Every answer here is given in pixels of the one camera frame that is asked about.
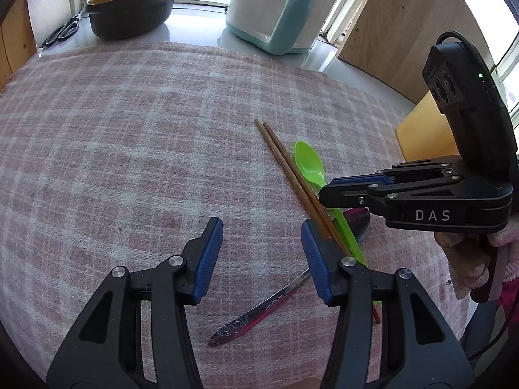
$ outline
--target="green plastic spoon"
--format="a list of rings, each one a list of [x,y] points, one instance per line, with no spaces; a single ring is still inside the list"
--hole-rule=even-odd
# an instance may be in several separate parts
[[[294,159],[297,168],[299,168],[299,171],[301,171],[301,174],[309,183],[315,185],[318,190],[321,190],[326,185],[323,162],[312,146],[298,140],[294,145]],[[349,247],[351,255],[364,266],[368,266],[346,219],[344,219],[343,212],[340,209],[334,208],[332,213],[337,221],[337,231],[339,231],[343,242]]]

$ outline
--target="kettle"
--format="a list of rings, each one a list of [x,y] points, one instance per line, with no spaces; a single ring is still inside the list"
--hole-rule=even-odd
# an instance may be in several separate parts
[[[268,53],[312,48],[336,0],[230,0],[229,30]]]

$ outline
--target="white table surface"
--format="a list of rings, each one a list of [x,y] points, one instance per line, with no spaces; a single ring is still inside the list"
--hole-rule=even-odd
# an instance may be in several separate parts
[[[232,34],[225,24],[223,8],[175,3],[171,16],[152,32],[131,38],[133,41],[170,41],[215,46],[265,58],[277,58],[285,63],[312,71],[322,71],[332,79],[346,83],[374,97],[411,112],[415,104],[373,76],[335,57],[337,49],[322,40],[305,54],[274,56]],[[77,33],[69,40],[43,49],[38,56],[56,54],[81,46],[93,47],[103,40],[90,28],[90,20],[80,20]]]

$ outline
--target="yellow container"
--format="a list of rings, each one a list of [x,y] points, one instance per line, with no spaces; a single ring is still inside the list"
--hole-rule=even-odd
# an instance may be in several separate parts
[[[458,155],[447,118],[438,111],[431,92],[396,128],[396,137],[408,162]]]

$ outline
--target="chopstick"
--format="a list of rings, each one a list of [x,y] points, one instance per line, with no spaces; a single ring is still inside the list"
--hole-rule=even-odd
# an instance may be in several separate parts
[[[341,251],[346,256],[350,256],[348,248],[344,245],[333,222],[324,210],[321,202],[319,202],[316,194],[299,171],[299,168],[297,168],[297,165],[285,149],[285,146],[283,146],[268,123],[265,122],[262,124],[260,120],[255,119],[254,124],[256,124],[261,136],[263,136],[263,139],[271,149],[272,154],[281,166],[281,169],[294,188],[306,211],[310,217],[317,222],[323,237],[326,239],[333,238],[341,248]],[[381,319],[375,306],[373,306],[372,313],[373,321],[376,324],[380,323]]]

